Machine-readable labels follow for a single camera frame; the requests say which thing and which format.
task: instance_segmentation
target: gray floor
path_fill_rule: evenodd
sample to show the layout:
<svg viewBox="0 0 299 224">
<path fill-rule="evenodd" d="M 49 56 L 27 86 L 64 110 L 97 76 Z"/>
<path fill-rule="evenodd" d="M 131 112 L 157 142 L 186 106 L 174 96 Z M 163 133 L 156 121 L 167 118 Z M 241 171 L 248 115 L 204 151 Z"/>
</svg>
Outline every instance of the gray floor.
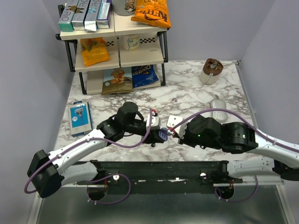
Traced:
<svg viewBox="0 0 299 224">
<path fill-rule="evenodd" d="M 234 199 L 254 187 L 237 187 Z M 130 195 L 116 205 L 87 203 L 86 188 L 64 187 L 43 199 L 39 224 L 284 224 L 285 214 L 276 186 L 261 186 L 244 203 L 226 203 L 215 195 Z M 112 201 L 120 196 L 106 196 Z"/>
</svg>

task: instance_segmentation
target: yellow snack bag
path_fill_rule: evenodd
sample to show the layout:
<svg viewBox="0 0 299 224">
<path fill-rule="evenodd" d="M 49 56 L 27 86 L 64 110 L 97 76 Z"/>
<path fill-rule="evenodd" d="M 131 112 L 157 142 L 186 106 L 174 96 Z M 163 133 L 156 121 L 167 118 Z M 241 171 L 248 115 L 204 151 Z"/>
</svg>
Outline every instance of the yellow snack bag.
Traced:
<svg viewBox="0 0 299 224">
<path fill-rule="evenodd" d="M 81 39 L 81 53 L 86 67 L 99 62 L 109 61 L 107 43 L 102 37 Z"/>
<path fill-rule="evenodd" d="M 137 0 L 135 16 L 131 21 L 144 22 L 155 27 L 171 28 L 166 0 Z"/>
</svg>

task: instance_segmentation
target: marble table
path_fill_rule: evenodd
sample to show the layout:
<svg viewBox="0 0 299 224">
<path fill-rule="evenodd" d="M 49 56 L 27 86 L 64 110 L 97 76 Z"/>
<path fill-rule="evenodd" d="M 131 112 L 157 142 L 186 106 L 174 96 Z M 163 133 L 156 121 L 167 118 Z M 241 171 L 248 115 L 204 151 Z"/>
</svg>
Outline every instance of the marble table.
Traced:
<svg viewBox="0 0 299 224">
<path fill-rule="evenodd" d="M 223 62 L 224 69 L 219 80 L 213 85 L 202 84 L 199 74 L 204 61 L 173 61 L 165 64 L 167 85 L 163 87 L 137 90 L 129 94 L 117 95 L 82 95 L 79 77 L 75 75 L 68 105 L 82 100 L 90 103 L 93 126 L 116 114 L 118 108 L 126 101 L 135 102 L 139 111 L 146 118 L 149 108 L 157 110 L 161 118 L 161 127 L 166 126 L 169 115 L 188 117 L 193 113 L 209 108 L 210 101 L 217 94 L 227 103 L 227 108 L 239 113 L 246 120 L 251 121 L 249 107 L 244 96 L 240 79 L 233 62 Z M 238 121 L 229 115 L 227 122 Z M 75 140 L 70 135 L 70 123 L 67 110 L 64 113 L 55 149 L 64 147 Z M 141 139 L 140 136 L 123 138 L 119 143 L 133 145 Z M 155 147 L 142 144 L 137 148 L 125 149 L 111 145 L 98 150 L 82 161 L 97 159 L 99 161 L 217 161 L 217 160 L 248 160 L 259 157 L 255 154 L 227 154 L 221 150 L 201 149 L 177 144 L 177 139 L 170 138 L 164 144 Z"/>
</svg>

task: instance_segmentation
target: white shelf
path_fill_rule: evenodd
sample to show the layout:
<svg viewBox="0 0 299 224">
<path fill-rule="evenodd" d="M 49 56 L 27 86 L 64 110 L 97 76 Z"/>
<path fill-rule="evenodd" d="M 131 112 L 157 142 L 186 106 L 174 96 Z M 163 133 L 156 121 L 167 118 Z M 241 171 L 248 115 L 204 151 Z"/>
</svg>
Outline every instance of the white shelf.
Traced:
<svg viewBox="0 0 299 224">
<path fill-rule="evenodd" d="M 157 67 L 154 66 L 156 74 L 158 76 L 158 81 L 145 86 L 140 86 L 137 88 L 134 88 L 134 90 L 141 90 L 141 89 L 147 89 L 152 87 L 158 87 L 161 86 L 159 73 L 157 71 Z M 88 95 L 94 95 L 94 94 L 101 94 L 103 89 L 103 79 L 104 79 L 104 71 L 90 71 L 87 74 L 87 94 Z"/>
<path fill-rule="evenodd" d="M 167 28 L 154 27 L 148 24 L 131 21 L 131 16 L 121 16 L 114 12 L 115 35 L 143 34 L 166 31 Z"/>
<path fill-rule="evenodd" d="M 96 71 L 96 70 L 104 70 L 104 69 L 117 69 L 120 67 L 119 58 L 118 58 L 118 47 L 117 47 L 117 37 L 104 37 L 104 41 L 108 43 L 107 50 L 110 55 L 110 60 L 106 62 L 100 62 L 89 67 L 86 67 L 83 61 L 83 57 L 81 54 L 81 44 L 78 41 L 78 49 L 76 54 L 76 72 L 88 72 L 88 71 Z"/>
<path fill-rule="evenodd" d="M 60 32 L 61 40 L 80 40 L 85 38 L 95 38 L 95 37 L 107 37 L 115 36 L 114 33 L 114 17 L 111 14 L 110 28 L 109 29 L 98 29 L 95 32 L 86 32 L 83 30 L 74 30 L 73 32 Z"/>
<path fill-rule="evenodd" d="M 121 67 L 164 63 L 159 38 L 156 33 L 141 34 L 139 48 L 136 50 L 124 50 L 121 36 L 120 45 Z"/>
</svg>

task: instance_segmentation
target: gray wall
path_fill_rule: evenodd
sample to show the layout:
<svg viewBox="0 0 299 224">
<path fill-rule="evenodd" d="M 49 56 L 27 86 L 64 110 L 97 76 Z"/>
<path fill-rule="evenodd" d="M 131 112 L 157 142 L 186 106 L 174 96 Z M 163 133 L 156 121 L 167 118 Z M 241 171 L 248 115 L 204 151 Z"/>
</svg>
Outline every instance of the gray wall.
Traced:
<svg viewBox="0 0 299 224">
<path fill-rule="evenodd" d="M 259 127 L 294 143 L 299 143 L 298 8 L 298 0 L 276 0 L 241 62 Z M 285 187 L 299 221 L 299 183 Z"/>
<path fill-rule="evenodd" d="M 1 224 L 27 223 L 33 196 L 23 192 L 26 172 L 36 151 L 53 149 L 72 81 L 41 0 L 19 0 L 13 11 L 0 14 Z"/>
<path fill-rule="evenodd" d="M 170 60 L 239 60 L 274 0 L 168 0 Z M 43 0 L 57 24 L 61 0 Z"/>
</svg>

